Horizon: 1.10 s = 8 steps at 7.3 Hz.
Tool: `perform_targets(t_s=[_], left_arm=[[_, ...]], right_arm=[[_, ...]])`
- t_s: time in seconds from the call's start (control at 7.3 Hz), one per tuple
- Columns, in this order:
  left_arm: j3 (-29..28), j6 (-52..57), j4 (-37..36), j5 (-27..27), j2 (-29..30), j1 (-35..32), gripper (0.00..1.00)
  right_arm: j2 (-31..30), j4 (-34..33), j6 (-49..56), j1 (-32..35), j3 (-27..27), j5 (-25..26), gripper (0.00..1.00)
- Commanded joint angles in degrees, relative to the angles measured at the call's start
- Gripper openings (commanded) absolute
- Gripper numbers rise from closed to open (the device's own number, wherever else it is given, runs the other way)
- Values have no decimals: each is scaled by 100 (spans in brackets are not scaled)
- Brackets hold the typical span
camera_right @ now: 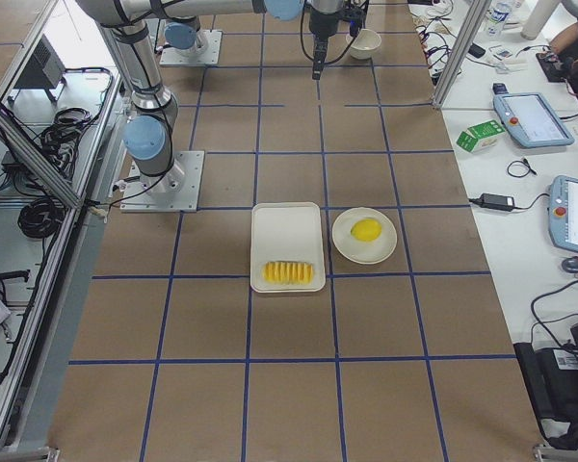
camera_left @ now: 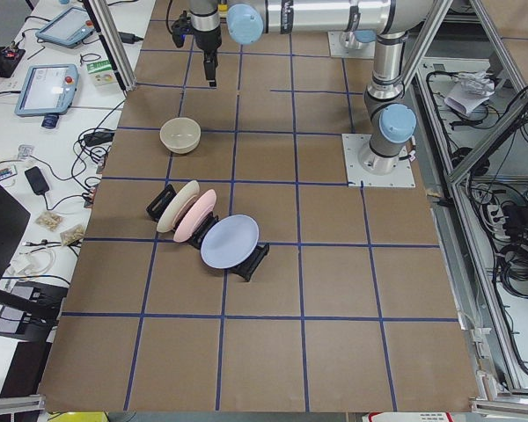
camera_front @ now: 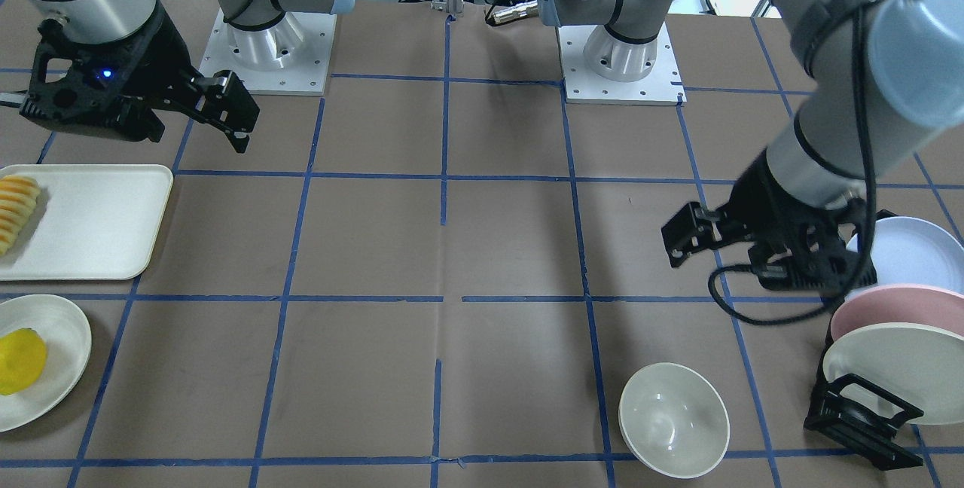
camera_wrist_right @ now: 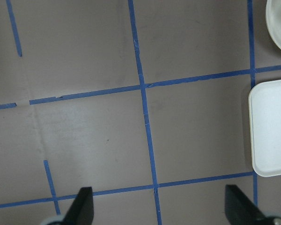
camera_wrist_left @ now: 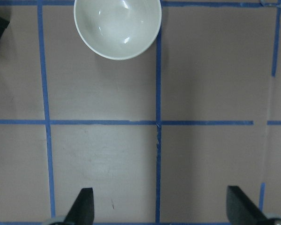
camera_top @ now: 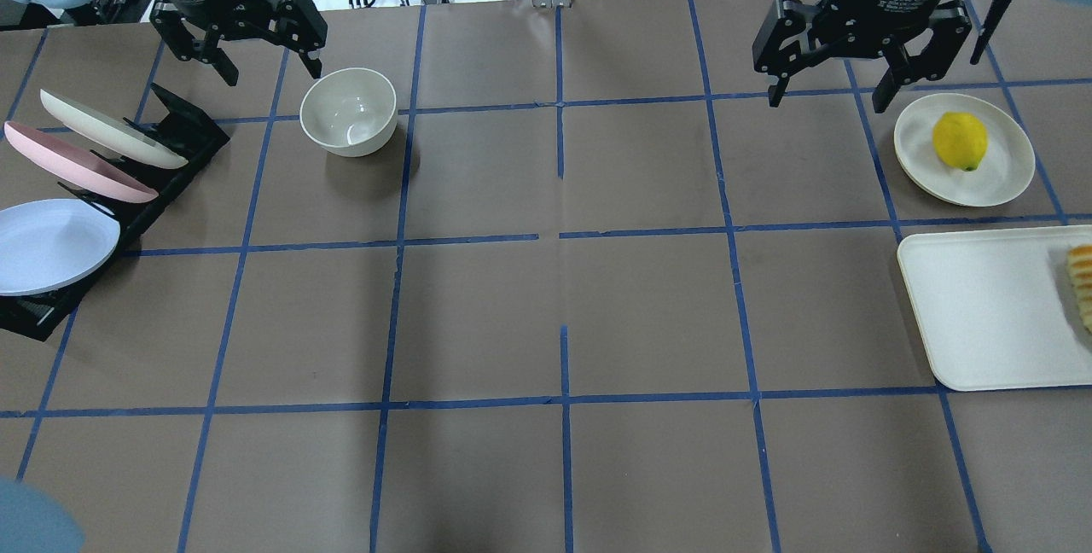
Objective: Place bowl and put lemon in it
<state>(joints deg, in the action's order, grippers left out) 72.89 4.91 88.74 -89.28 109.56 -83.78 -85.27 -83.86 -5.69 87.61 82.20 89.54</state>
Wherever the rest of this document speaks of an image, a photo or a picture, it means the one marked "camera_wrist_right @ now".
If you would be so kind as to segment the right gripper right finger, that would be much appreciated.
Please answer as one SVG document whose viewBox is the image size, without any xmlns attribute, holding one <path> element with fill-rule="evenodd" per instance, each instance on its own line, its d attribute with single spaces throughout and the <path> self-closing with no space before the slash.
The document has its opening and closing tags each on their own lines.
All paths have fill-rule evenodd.
<svg viewBox="0 0 281 225">
<path fill-rule="evenodd" d="M 225 216 L 230 225 L 272 224 L 237 185 L 225 186 Z"/>
</svg>

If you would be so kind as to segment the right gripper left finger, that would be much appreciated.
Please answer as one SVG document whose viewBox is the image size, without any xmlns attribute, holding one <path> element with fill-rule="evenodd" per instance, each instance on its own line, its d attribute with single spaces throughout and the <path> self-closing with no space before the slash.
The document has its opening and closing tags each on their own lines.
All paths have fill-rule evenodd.
<svg viewBox="0 0 281 225">
<path fill-rule="evenodd" d="M 94 220 L 92 187 L 82 187 L 66 215 L 63 225 L 91 225 Z"/>
</svg>

